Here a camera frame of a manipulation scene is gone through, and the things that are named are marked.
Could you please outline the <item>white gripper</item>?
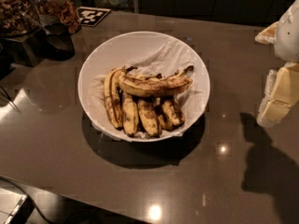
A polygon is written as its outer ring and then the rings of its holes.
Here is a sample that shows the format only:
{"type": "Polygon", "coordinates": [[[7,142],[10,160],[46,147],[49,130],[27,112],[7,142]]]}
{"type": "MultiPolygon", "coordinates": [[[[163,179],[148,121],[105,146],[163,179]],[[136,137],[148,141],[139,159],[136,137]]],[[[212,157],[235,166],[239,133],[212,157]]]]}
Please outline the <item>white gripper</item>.
{"type": "Polygon", "coordinates": [[[260,44],[274,45],[277,57],[285,62],[278,71],[271,69],[266,78],[264,98],[257,122],[270,128],[280,122],[299,102],[299,0],[295,0],[279,21],[255,36],[260,44]]]}

